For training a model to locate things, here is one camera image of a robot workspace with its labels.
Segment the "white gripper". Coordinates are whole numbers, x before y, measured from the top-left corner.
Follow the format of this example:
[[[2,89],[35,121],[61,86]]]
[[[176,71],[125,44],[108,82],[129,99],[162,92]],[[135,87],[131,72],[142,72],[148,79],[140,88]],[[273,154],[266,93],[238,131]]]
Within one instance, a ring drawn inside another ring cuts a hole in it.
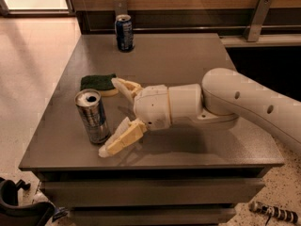
[[[99,149],[99,156],[106,158],[121,152],[140,140],[147,128],[151,131],[167,129],[171,125],[168,88],[165,85],[142,88],[140,84],[112,78],[113,86],[126,99],[134,103],[136,120],[126,117],[115,133]]]

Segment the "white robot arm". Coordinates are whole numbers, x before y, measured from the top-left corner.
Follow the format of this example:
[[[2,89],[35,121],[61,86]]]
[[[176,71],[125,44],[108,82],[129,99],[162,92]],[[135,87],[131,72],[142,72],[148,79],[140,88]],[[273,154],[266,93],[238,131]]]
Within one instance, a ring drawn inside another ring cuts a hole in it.
[[[135,119],[124,119],[99,150],[113,156],[148,131],[189,120],[205,127],[230,126],[242,117],[301,151],[301,103],[226,68],[205,73],[199,84],[141,87],[121,78],[111,80],[133,105]]]

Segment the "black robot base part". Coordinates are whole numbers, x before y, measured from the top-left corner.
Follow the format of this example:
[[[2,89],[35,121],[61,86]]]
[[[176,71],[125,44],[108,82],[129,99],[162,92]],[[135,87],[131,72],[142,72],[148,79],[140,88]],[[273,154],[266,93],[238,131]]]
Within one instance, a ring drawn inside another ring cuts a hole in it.
[[[14,183],[0,178],[0,226],[45,226],[49,219],[56,221],[68,214],[66,208],[54,207],[50,202],[20,206],[18,191],[30,186],[24,180]]]

